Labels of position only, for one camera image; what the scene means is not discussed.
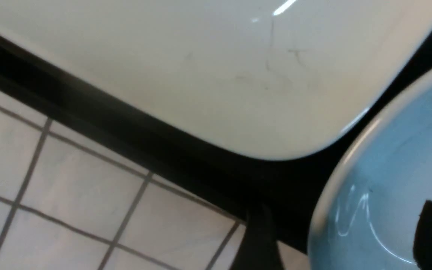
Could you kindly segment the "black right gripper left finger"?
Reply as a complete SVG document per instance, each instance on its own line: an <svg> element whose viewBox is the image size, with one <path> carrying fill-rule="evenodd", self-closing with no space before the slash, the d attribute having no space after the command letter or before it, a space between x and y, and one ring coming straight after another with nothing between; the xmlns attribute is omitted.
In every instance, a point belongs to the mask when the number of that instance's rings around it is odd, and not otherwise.
<svg viewBox="0 0 432 270"><path fill-rule="evenodd" d="M258 203L249 207L247 224L231 270L283 270L274 220L269 208Z"/></svg>

